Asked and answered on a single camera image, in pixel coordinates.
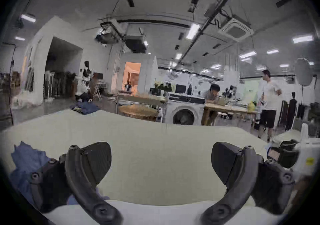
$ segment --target front-loading washer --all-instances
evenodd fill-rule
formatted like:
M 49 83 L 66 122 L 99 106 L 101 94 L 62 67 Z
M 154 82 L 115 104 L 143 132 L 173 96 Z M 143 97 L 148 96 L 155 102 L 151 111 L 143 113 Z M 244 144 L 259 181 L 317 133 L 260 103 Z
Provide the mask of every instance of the front-loading washer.
M 201 125 L 205 102 L 201 97 L 172 93 L 169 95 L 164 122 Z

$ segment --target folded clothes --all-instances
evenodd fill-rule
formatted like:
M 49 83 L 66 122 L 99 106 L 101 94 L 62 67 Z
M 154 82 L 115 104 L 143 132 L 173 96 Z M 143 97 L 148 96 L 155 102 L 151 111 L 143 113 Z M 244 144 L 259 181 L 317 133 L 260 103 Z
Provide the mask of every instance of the folded clothes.
M 91 114 L 100 110 L 100 108 L 92 102 L 76 102 L 70 106 L 70 109 L 77 111 L 82 115 Z

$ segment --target yellow label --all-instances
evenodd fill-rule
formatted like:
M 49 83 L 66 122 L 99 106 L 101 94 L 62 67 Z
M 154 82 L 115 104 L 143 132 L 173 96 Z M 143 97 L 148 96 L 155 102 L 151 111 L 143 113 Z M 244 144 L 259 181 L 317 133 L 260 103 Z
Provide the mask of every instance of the yellow label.
M 313 165 L 313 163 L 314 163 L 314 158 L 313 157 L 308 157 L 307 159 L 306 159 L 306 165 Z

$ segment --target doorway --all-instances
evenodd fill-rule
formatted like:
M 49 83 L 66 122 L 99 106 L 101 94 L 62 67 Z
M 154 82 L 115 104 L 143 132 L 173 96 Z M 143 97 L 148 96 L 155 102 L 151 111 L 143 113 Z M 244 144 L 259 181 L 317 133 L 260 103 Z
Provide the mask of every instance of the doorway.
M 69 99 L 74 96 L 82 49 L 53 37 L 45 64 L 43 99 Z
M 132 94 L 138 91 L 138 80 L 140 74 L 141 63 L 126 62 L 123 80 L 122 80 L 122 90 L 127 90 L 126 85 L 129 83 L 131 85 Z

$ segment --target black shorts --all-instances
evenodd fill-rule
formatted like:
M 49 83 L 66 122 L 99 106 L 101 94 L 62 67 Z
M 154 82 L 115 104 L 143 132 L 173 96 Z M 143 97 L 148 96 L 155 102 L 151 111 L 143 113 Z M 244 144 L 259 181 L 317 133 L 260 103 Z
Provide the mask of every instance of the black shorts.
M 276 110 L 262 110 L 259 124 L 273 128 L 275 125 L 276 112 Z

